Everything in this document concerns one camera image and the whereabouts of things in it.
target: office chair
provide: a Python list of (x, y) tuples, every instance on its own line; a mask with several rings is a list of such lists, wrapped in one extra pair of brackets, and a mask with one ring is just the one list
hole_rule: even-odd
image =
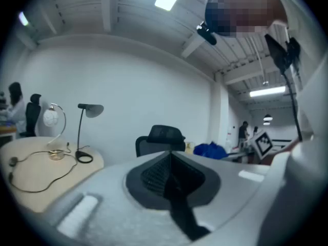
[(137, 157), (160, 151), (185, 151), (185, 137), (174, 127), (154, 125), (148, 136), (141, 136), (135, 142)]
[(41, 95), (33, 94), (26, 106), (26, 132), (20, 133), (21, 137), (35, 137), (35, 125), (39, 118), (41, 106), (39, 105), (39, 99)]

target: lamp shade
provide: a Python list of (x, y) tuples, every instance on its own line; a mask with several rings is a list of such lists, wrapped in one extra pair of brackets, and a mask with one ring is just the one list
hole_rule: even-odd
[(86, 110), (86, 116), (89, 118), (97, 117), (104, 111), (103, 105), (92, 105), (92, 104), (78, 104), (79, 109)]
[(43, 114), (43, 123), (47, 127), (54, 127), (58, 123), (58, 113), (53, 107), (48, 108)]
[(273, 119), (273, 117), (271, 115), (267, 114), (267, 115), (265, 115), (263, 120), (264, 121), (271, 121), (272, 119)]

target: black desk lamp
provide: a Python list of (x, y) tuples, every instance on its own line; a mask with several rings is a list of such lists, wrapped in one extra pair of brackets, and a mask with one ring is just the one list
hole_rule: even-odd
[[(93, 156), (91, 156), (90, 154), (88, 154), (86, 152), (79, 150), (80, 129), (81, 129), (83, 111), (85, 109), (86, 116), (92, 118), (92, 117), (97, 117), (100, 114), (102, 114), (102, 112), (104, 111), (104, 107), (102, 105), (89, 105), (89, 104), (78, 104), (77, 107), (79, 109), (82, 109), (82, 113), (81, 113), (80, 125), (78, 126), (77, 150), (75, 152), (75, 157), (76, 157), (77, 161), (79, 161), (81, 163), (90, 163), (91, 161), (93, 161)], [(91, 159), (87, 160), (87, 161), (83, 161), (83, 160), (80, 160), (81, 157), (89, 157)]]

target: black office chair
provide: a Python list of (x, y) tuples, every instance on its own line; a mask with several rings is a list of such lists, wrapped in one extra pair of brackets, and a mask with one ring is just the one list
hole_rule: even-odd
[(41, 106), (39, 105), (39, 99), (41, 95), (33, 94), (26, 106), (26, 132), (20, 133), (21, 137), (35, 137), (35, 125), (39, 118)]
[(137, 138), (135, 150), (137, 157), (160, 151), (185, 151), (185, 137), (174, 127), (154, 125), (149, 136)]

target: blue cloth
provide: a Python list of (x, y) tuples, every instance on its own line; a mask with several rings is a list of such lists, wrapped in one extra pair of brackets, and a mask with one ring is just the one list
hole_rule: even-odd
[(211, 144), (200, 144), (196, 146), (194, 154), (213, 159), (222, 159), (228, 156), (224, 148), (214, 142), (211, 142)]

